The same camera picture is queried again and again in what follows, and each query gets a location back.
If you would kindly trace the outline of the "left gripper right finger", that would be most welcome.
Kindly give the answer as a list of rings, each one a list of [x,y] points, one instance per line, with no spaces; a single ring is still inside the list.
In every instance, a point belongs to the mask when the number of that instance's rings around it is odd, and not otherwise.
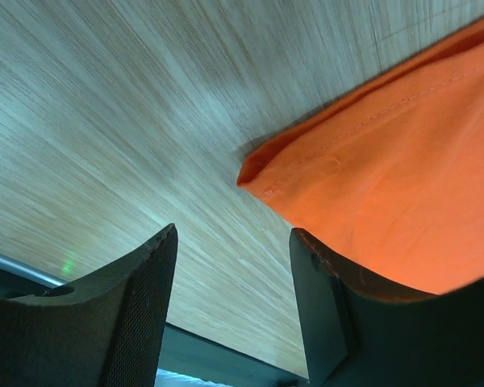
[[[435,295],[300,228],[290,263],[312,386],[484,386],[484,278]]]

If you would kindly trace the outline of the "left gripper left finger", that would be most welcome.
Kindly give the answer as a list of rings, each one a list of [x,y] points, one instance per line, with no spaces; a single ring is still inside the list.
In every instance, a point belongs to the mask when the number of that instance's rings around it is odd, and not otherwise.
[[[177,228],[41,295],[0,298],[0,386],[152,386]]]

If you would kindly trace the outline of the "orange t shirt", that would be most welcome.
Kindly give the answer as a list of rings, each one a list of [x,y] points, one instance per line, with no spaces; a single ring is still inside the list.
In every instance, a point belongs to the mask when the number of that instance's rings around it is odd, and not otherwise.
[[[237,184],[392,281],[484,277],[484,18],[261,145]]]

